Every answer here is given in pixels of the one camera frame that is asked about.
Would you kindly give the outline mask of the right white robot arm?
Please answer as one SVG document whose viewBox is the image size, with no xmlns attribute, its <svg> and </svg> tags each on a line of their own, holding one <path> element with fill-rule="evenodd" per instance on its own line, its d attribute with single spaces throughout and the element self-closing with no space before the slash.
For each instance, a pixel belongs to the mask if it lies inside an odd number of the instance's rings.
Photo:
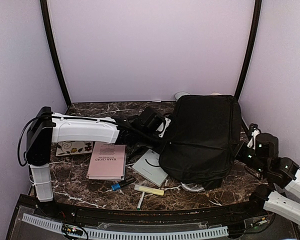
<svg viewBox="0 0 300 240">
<path fill-rule="evenodd" d="M 300 166 L 289 157 L 280 157 L 279 139 L 262 132 L 257 124 L 250 124 L 247 137 L 236 159 L 267 183 L 258 185 L 250 195 L 245 213 L 256 217 L 269 211 L 300 227 Z"/>
</svg>

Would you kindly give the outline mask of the yellow highlighter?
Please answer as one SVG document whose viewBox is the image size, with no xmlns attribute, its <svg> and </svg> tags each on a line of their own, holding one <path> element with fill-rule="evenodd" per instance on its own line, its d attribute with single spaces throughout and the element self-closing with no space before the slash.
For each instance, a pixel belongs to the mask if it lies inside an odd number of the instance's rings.
<svg viewBox="0 0 300 240">
<path fill-rule="evenodd" d="M 142 185 L 138 185 L 138 184 L 134 185 L 134 190 L 139 191 L 139 192 L 148 193 L 148 194 L 158 195 L 158 196 L 163 196 L 165 194 L 164 190 L 146 187 L 146 186 L 142 186 Z"/>
</svg>

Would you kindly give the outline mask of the black student bag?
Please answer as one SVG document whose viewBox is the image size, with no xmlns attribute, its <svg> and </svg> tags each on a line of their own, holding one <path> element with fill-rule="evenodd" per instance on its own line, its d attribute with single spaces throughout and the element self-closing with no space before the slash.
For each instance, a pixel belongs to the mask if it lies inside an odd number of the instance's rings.
<svg viewBox="0 0 300 240">
<path fill-rule="evenodd" d="M 232 95 L 183 95 L 164 133 L 159 166 L 183 184 L 222 185 L 240 144 L 242 114 Z"/>
</svg>

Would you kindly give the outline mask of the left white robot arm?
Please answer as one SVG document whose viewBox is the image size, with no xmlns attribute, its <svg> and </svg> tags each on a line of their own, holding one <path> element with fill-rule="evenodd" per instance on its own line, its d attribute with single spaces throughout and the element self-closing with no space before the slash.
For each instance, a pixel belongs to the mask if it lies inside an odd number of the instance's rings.
<svg viewBox="0 0 300 240">
<path fill-rule="evenodd" d="M 50 174 L 51 144 L 59 142 L 96 142 L 104 144 L 135 144 L 142 140 L 151 145 L 163 142 L 171 120 L 151 107 L 133 117 L 83 117 L 52 112 L 44 106 L 26 123 L 17 146 L 20 166 L 29 166 L 30 177 L 41 210 L 50 218 L 61 213 L 55 203 Z M 26 139 L 26 150 L 21 141 Z"/>
</svg>

